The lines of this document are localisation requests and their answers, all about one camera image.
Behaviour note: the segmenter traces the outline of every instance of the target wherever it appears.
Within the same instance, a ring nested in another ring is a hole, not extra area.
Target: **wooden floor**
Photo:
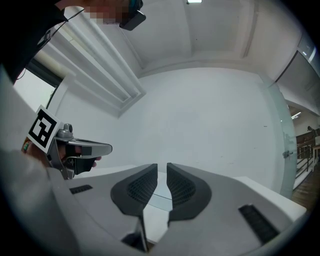
[[[291,200],[311,212],[314,208],[320,192],[320,164],[315,167],[314,172],[293,191]]]

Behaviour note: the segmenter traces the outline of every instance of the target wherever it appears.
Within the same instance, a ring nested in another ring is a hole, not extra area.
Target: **black rubber strip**
[[[78,194],[87,190],[92,189],[93,187],[90,185],[82,185],[82,186],[77,186],[77,187],[73,187],[70,188],[70,192],[74,195],[74,194]]]
[[[262,244],[266,244],[279,234],[255,206],[246,204],[239,208],[239,212]]]

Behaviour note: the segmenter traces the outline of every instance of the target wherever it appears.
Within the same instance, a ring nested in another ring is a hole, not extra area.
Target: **white table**
[[[76,178],[92,177],[115,172],[121,172],[135,165],[126,165],[112,168],[95,168],[90,172],[83,172]],[[306,208],[285,198],[284,196],[262,186],[252,179],[242,176],[234,179],[247,185],[261,196],[274,203],[293,222],[303,216]],[[168,230],[169,212],[172,210],[172,197],[167,187],[167,174],[158,171],[158,185],[146,207],[143,210],[143,220],[145,225],[146,238],[151,243],[156,244]]]

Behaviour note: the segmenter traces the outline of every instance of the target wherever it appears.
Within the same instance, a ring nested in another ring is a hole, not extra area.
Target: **window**
[[[35,59],[21,72],[19,78],[13,88],[35,112],[40,105],[48,107],[63,80]]]

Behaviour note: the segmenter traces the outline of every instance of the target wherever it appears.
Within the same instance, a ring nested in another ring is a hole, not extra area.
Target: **ceiling light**
[[[202,0],[186,0],[187,4],[195,4],[195,3],[202,3]]]
[[[291,119],[296,119],[296,118],[298,118],[300,114],[301,114],[301,112],[296,113],[295,115],[291,116]]]
[[[314,47],[314,48],[313,48],[313,51],[312,51],[312,53],[311,53],[311,56],[310,56],[310,58],[309,58],[309,62],[312,62],[312,60],[314,59],[314,56],[316,55],[316,51],[317,51],[317,48]]]

